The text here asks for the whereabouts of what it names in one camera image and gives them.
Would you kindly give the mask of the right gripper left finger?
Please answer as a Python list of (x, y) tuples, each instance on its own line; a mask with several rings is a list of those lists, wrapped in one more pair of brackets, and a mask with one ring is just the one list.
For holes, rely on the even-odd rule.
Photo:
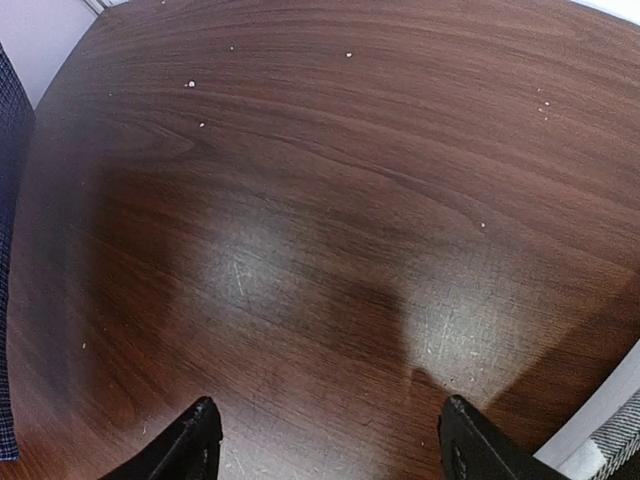
[(217, 479), (222, 440), (219, 410), (203, 396), (102, 479)]

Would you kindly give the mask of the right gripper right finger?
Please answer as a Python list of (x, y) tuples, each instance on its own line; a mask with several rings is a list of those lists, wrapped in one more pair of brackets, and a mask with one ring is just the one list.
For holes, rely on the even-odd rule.
[(467, 399), (448, 397), (438, 437), (444, 477), (455, 480), (538, 480), (564, 476), (535, 459)]

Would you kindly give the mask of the white plastic basket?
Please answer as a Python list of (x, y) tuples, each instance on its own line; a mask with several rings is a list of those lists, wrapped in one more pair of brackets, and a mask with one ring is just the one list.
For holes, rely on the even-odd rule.
[(639, 346), (619, 365), (534, 457), (569, 479), (592, 479), (604, 457), (590, 439), (636, 391), (639, 391)]

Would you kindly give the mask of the blue checked long sleeve shirt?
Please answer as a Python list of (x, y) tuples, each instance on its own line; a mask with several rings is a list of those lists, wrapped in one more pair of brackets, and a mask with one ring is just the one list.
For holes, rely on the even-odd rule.
[(24, 87), (6, 52), (1, 53), (0, 228), (1, 228), (1, 460), (19, 458), (11, 406), (7, 357), (11, 249), (16, 202), (35, 115)]

